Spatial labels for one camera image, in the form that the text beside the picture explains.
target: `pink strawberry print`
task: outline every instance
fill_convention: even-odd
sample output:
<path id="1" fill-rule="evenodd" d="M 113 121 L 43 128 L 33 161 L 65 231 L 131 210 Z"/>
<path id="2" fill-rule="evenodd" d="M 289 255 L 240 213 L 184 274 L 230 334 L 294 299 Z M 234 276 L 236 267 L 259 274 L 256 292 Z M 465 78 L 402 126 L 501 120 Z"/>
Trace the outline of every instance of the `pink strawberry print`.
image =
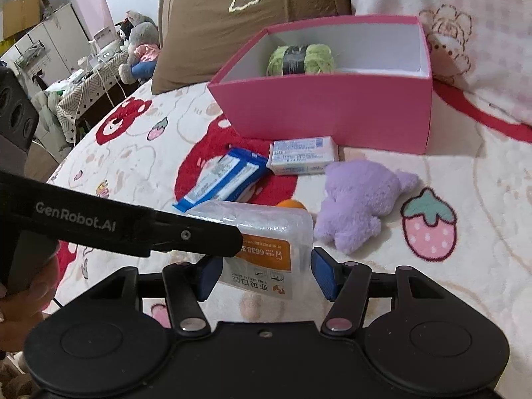
<path id="1" fill-rule="evenodd" d="M 457 215 L 431 188 L 410 198 L 401 208 L 406 243 L 419 258 L 443 261 L 457 244 Z"/>
<path id="2" fill-rule="evenodd" d="M 160 137 L 164 130 L 168 126 L 168 117 L 165 117 L 161 121 L 159 121 L 153 128 L 150 130 L 150 133 L 148 134 L 148 141 L 153 141 L 154 139 L 157 139 Z"/>
<path id="3" fill-rule="evenodd" d="M 165 328 L 172 328 L 168 318 L 168 310 L 164 304 L 154 304 L 152 306 L 152 317 L 159 321 Z"/>
<path id="4" fill-rule="evenodd" d="M 109 197 L 109 183 L 107 180 L 102 181 L 96 188 L 96 196 L 107 199 Z"/>

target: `finger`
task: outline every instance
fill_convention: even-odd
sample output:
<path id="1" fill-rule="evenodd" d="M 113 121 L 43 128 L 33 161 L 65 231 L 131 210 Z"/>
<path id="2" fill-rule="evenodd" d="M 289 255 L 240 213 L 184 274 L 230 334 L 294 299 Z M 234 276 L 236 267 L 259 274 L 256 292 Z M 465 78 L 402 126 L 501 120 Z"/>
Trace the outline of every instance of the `finger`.
<path id="1" fill-rule="evenodd" d="M 55 293 L 55 288 L 49 289 L 39 300 L 31 300 L 25 297 L 25 293 L 6 297 L 0 300 L 0 312 L 2 312 L 5 321 L 21 321 L 30 318 L 47 308 L 55 297 Z"/>
<path id="2" fill-rule="evenodd" d="M 59 261 L 58 257 L 54 256 L 44 267 L 37 273 L 33 281 L 31 281 L 31 286 L 38 284 L 46 284 L 48 289 L 54 288 L 59 279 Z"/>
<path id="3" fill-rule="evenodd" d="M 28 333 L 43 320 L 43 315 L 37 313 L 23 321 L 6 321 L 0 324 L 0 349 L 7 353 L 22 351 Z"/>
<path id="4" fill-rule="evenodd" d="M 55 296 L 58 271 L 58 260 L 54 257 L 37 274 L 28 290 L 1 299 L 0 311 L 4 319 L 19 321 L 31 317 L 48 306 Z"/>

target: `blue gripper pad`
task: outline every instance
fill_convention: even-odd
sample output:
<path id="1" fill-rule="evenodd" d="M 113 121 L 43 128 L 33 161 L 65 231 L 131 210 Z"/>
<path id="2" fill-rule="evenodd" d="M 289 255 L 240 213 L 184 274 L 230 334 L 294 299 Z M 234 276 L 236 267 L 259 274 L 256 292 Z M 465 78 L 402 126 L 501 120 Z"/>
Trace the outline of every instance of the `blue gripper pad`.
<path id="1" fill-rule="evenodd" d="M 202 261 L 207 258 L 206 265 L 201 269 L 198 278 L 198 287 L 196 288 L 196 298 L 199 302 L 204 302 L 211 295 L 212 289 L 218 279 L 222 275 L 223 258 L 219 256 L 209 256 L 202 258 Z"/>
<path id="2" fill-rule="evenodd" d="M 320 249 L 313 249 L 311 255 L 311 269 L 316 282 L 324 293 L 325 298 L 333 302 L 340 293 L 340 285 L 334 278 L 334 266 L 330 265 L 320 254 Z"/>

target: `cardboard box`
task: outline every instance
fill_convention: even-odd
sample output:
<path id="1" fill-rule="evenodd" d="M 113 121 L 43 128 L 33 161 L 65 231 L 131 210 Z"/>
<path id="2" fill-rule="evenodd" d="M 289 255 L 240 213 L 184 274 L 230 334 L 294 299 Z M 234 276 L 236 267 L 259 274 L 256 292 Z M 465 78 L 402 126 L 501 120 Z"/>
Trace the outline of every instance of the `cardboard box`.
<path id="1" fill-rule="evenodd" d="M 283 45 L 331 47 L 333 74 L 266 77 Z M 415 16 L 308 19 L 264 29 L 208 85 L 240 135 L 423 154 L 432 105 L 425 33 Z"/>
<path id="2" fill-rule="evenodd" d="M 43 20 L 48 0 L 14 0 L 4 4 L 4 38 L 30 29 Z"/>

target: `electrical cable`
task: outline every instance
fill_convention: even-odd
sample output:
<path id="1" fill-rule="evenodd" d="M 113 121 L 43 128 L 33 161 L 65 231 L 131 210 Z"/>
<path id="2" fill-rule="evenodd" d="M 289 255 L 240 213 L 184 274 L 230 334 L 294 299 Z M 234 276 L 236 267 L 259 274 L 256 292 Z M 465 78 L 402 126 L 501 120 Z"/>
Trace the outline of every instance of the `electrical cable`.
<path id="1" fill-rule="evenodd" d="M 54 299 L 53 299 L 53 302 L 54 302 L 57 306 L 59 306 L 59 309 L 63 309 L 63 305 L 62 305 L 60 302 L 58 302 L 58 300 L 57 300 L 55 297 L 54 297 Z"/>
<path id="2" fill-rule="evenodd" d="M 119 47 L 120 47 L 120 43 L 118 43 L 118 46 L 114 49 L 114 52 L 113 52 L 113 55 L 116 54 L 116 52 L 118 51 Z M 118 86 L 120 87 L 120 89 L 122 90 L 122 93 L 124 94 L 124 100 L 126 100 L 128 97 L 126 95 L 126 92 L 124 91 L 124 89 L 122 88 L 122 86 L 120 85 L 120 76 L 119 75 L 116 75 L 113 71 L 113 68 L 111 67 L 111 65 L 109 65 L 106 61 L 104 61 L 100 56 L 96 56 L 96 58 L 98 60 L 100 60 L 103 64 L 105 64 L 105 66 L 107 66 L 107 68 L 111 71 L 111 73 L 113 74 L 114 78 L 116 79 L 116 83 L 118 84 Z M 111 100 L 111 97 L 109 96 L 109 93 L 107 92 L 107 89 L 105 87 L 105 82 L 103 81 L 102 79 L 102 83 L 103 83 L 103 86 L 104 86 L 104 89 L 105 89 L 105 92 L 107 93 L 107 96 L 109 97 L 109 100 Z"/>
<path id="3" fill-rule="evenodd" d="M 85 66 L 85 72 L 89 71 L 89 63 L 90 63 L 90 60 L 87 57 L 87 65 Z M 76 109 L 75 116 L 74 116 L 74 146 L 72 147 L 72 149 L 74 149 L 74 147 L 75 147 L 75 139 L 76 139 L 76 135 L 78 134 L 78 130 L 75 127 L 75 122 L 78 119 L 79 107 L 81 106 L 81 101 L 83 100 L 83 90 L 85 88 L 85 81 L 86 81 L 86 79 L 83 79 L 83 81 L 81 83 L 81 95 L 79 96 L 78 108 Z"/>

